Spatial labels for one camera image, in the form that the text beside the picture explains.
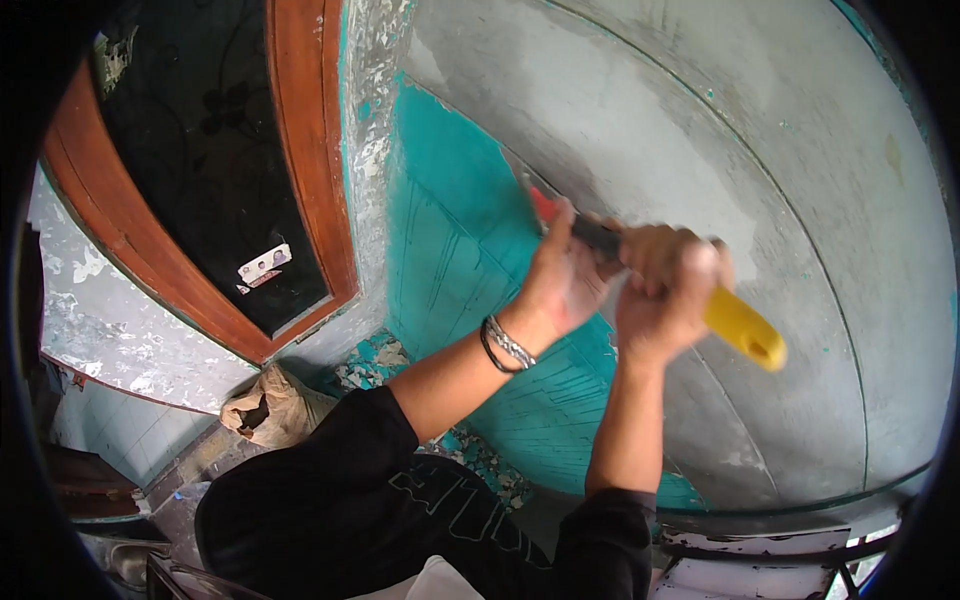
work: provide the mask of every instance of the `paint scraper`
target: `paint scraper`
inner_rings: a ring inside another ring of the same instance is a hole
[[[551,222],[557,211],[556,200],[561,194],[512,151],[501,147],[500,153],[510,165],[517,184],[530,199],[541,224]],[[572,233],[611,258],[619,255],[620,234],[579,213],[574,219]],[[779,371],[786,363],[786,343],[782,336],[730,290],[718,286],[713,291],[704,322],[718,337],[767,371]]]

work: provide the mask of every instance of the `white cloth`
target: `white cloth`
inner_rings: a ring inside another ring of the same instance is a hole
[[[431,556],[417,575],[350,600],[484,600],[442,556]]]

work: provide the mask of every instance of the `hand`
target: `hand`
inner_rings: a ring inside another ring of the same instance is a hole
[[[498,317],[504,331],[535,354],[584,324],[610,291],[610,279],[623,269],[618,260],[570,237],[573,206],[566,198],[557,202],[560,210],[534,254],[520,293]],[[604,225],[620,228],[613,219]],[[515,333],[518,329],[526,332]],[[517,337],[524,335],[529,342]]]
[[[704,313],[713,289],[733,288],[730,250],[689,229],[623,229],[620,260],[631,269],[616,306],[620,361],[666,365],[707,335]]]

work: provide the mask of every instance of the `black sweatshirt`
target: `black sweatshirt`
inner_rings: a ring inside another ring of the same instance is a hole
[[[652,494],[596,493],[551,565],[480,477],[417,447],[389,388],[351,392],[307,440],[212,483],[196,515],[207,570],[276,600],[350,598],[436,554],[487,600],[646,597]]]

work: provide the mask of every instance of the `sticker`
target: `sticker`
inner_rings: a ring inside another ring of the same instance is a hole
[[[254,260],[237,269],[237,274],[240,275],[240,278],[243,279],[244,283],[251,287],[256,287],[257,285],[260,285],[260,283],[263,283],[263,281],[276,277],[279,275],[280,271],[277,271],[275,274],[263,279],[263,281],[260,281],[260,283],[254,284],[254,281],[258,281],[272,269],[275,269],[284,263],[290,262],[291,258],[293,258],[293,256],[290,255],[290,245],[280,244],[276,248],[260,254]]]
[[[258,286],[258,285],[263,285],[264,283],[266,283],[267,281],[270,281],[271,279],[273,279],[274,277],[280,275],[281,273],[283,273],[283,272],[282,272],[280,269],[276,269],[276,270],[273,270],[273,271],[268,271],[267,273],[264,273],[263,275],[259,276],[258,278],[254,279],[253,281],[251,281],[251,282],[250,282],[250,286],[251,286],[251,287],[256,287],[256,286]]]

